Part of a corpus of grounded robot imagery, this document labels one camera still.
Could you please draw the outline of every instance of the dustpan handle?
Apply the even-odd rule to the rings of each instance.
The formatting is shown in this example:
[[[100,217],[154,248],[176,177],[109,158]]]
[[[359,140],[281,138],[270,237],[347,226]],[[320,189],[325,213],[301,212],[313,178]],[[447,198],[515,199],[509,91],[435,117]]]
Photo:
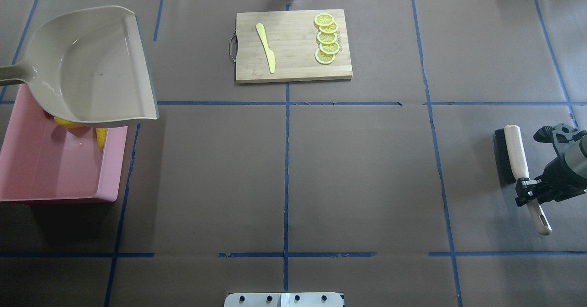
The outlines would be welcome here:
[[[24,83],[25,69],[21,64],[0,67],[0,87]]]

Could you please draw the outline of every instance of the knife handle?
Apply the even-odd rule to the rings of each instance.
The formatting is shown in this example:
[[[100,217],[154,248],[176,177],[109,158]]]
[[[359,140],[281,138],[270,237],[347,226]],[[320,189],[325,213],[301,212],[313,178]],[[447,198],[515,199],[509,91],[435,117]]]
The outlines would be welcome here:
[[[267,44],[267,35],[265,34],[265,26],[262,23],[258,23],[256,25],[257,33],[260,37],[260,42],[263,44],[263,48],[268,49],[269,44]]]

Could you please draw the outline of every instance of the yellow knife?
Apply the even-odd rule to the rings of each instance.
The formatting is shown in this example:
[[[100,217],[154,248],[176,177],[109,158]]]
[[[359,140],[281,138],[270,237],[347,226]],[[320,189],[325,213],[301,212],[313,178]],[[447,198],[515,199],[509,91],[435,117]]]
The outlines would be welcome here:
[[[256,25],[257,33],[260,37],[260,41],[263,44],[263,48],[265,49],[265,54],[267,56],[267,62],[269,63],[269,73],[275,73],[275,53],[273,50],[269,48],[269,44],[267,44],[267,35],[265,35],[265,26],[262,23],[258,23]]]

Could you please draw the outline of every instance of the yellow object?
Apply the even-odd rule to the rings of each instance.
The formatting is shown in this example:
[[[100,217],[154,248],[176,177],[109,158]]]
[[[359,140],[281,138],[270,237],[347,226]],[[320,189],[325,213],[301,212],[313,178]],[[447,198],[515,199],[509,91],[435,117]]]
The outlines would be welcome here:
[[[66,129],[74,129],[74,128],[83,128],[83,127],[85,127],[84,125],[80,125],[79,123],[72,123],[71,121],[59,119],[58,117],[53,117],[53,121],[55,121],[55,123],[57,125],[59,125],[59,127],[64,127]]]
[[[104,143],[106,141],[106,128],[96,128],[96,141],[98,142],[98,150],[104,151]]]
[[[322,44],[318,45],[318,48],[321,52],[324,52],[327,55],[335,55],[340,51],[340,46],[338,43],[334,42],[333,44]]]
[[[325,54],[324,52],[321,52],[320,49],[316,50],[314,57],[316,57],[317,62],[324,65],[330,64],[335,58],[334,55]]]
[[[260,37],[260,42],[263,44],[265,55],[267,56],[267,63],[269,64],[269,73],[275,73],[275,53],[269,48],[267,43],[267,35],[265,33],[265,26],[262,23],[256,24],[257,33]]]
[[[320,13],[317,14],[316,17],[314,17],[314,23],[316,23],[316,25],[319,27],[329,26],[333,21],[334,18],[332,18],[332,16],[328,13]]]
[[[328,25],[326,27],[318,26],[318,29],[320,29],[320,31],[322,33],[332,34],[332,33],[336,33],[336,31],[338,31],[338,25],[337,25],[336,21],[333,21],[330,25]]]
[[[336,36],[336,34],[326,34],[326,33],[318,32],[318,35],[316,35],[316,38],[318,39],[318,42],[320,42],[322,44],[333,44],[338,39],[338,36]]]

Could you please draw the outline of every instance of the cutting board handle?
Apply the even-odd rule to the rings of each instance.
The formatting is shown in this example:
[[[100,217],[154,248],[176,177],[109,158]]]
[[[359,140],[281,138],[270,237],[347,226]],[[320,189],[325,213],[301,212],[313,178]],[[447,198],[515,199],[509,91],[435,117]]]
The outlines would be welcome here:
[[[237,31],[235,30],[233,37],[231,37],[230,42],[228,42],[228,55],[230,56],[230,58],[233,59],[234,62],[237,62],[237,52],[238,52],[238,38],[237,38]]]

